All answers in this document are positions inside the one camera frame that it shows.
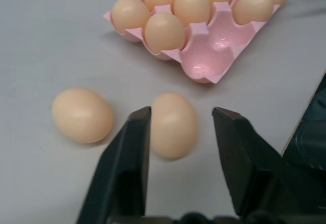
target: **black object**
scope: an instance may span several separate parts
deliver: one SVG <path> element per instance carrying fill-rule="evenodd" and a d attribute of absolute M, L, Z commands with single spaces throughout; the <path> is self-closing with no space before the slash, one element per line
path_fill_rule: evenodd
<path fill-rule="evenodd" d="M 220 158 L 239 218 L 144 217 L 150 108 L 132 113 L 102 154 L 77 224 L 326 223 L 323 171 L 285 161 L 240 114 L 214 108 Z"/>
<path fill-rule="evenodd" d="M 326 78 L 318 88 L 297 127 L 283 158 L 318 170 L 326 170 Z"/>

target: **table surface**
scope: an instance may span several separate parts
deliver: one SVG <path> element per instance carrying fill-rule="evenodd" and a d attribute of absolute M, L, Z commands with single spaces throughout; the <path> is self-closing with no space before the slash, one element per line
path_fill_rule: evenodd
<path fill-rule="evenodd" d="M 211 109 L 237 111 L 282 151 L 326 69 L 326 0 L 289 0 L 213 86 L 120 38 L 102 18 L 116 0 L 0 0 L 0 222 L 74 223 L 97 160 L 127 116 L 160 93 L 186 95 L 200 121 L 181 160 L 150 156 L 147 214 L 233 215 Z M 62 90 L 93 89 L 116 126 L 101 145 L 61 136 L 50 107 Z"/>

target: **egg carton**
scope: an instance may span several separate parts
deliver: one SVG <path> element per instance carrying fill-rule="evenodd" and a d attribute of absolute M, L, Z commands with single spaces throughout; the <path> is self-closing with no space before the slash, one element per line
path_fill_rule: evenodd
<path fill-rule="evenodd" d="M 185 28 L 186 46 L 183 50 L 163 50 L 153 53 L 146 45 L 143 28 L 126 29 L 120 34 L 130 42 L 142 42 L 147 50 L 161 60 L 175 60 L 181 64 L 186 75 L 199 83 L 218 83 L 229 70 L 240 53 L 249 45 L 266 22 L 252 21 L 238 25 L 232 15 L 231 3 L 213 3 L 212 18 L 207 24 L 191 23 Z M 280 5 L 274 5 L 274 12 Z M 160 12 L 172 13 L 170 5 L 155 6 L 152 15 Z M 111 13 L 104 15 L 114 27 Z"/>

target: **white table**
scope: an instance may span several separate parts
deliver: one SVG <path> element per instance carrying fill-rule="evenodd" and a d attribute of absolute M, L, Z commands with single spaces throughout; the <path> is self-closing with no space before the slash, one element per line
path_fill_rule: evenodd
<path fill-rule="evenodd" d="M 184 159 L 151 155 L 147 214 L 233 215 L 212 107 L 241 113 L 281 152 L 326 69 L 326 0 L 290 0 L 215 86 L 122 40 L 102 18 L 115 1 L 0 0 L 0 223 L 74 223 L 101 152 L 132 111 L 167 91 L 195 105 L 200 136 Z M 71 87 L 112 104 L 104 144 L 78 145 L 53 127 L 52 100 Z"/>

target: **pink egg carton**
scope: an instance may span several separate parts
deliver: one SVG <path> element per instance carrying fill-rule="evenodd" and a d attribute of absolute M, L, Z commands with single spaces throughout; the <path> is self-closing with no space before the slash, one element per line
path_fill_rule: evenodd
<path fill-rule="evenodd" d="M 266 22 L 252 21 L 245 25 L 235 23 L 231 3 L 213 3 L 212 18 L 209 24 L 191 23 L 185 28 L 187 44 L 183 50 L 164 50 L 153 53 L 149 50 L 143 37 L 143 29 L 127 29 L 120 34 L 130 42 L 142 42 L 147 50 L 161 60 L 175 60 L 181 64 L 183 71 L 190 79 L 199 83 L 218 83 L 229 70 L 235 59 L 248 46 L 257 32 Z M 280 5 L 274 6 L 274 12 Z M 169 12 L 171 6 L 156 6 L 153 13 Z M 108 12 L 104 18 L 110 20 Z"/>

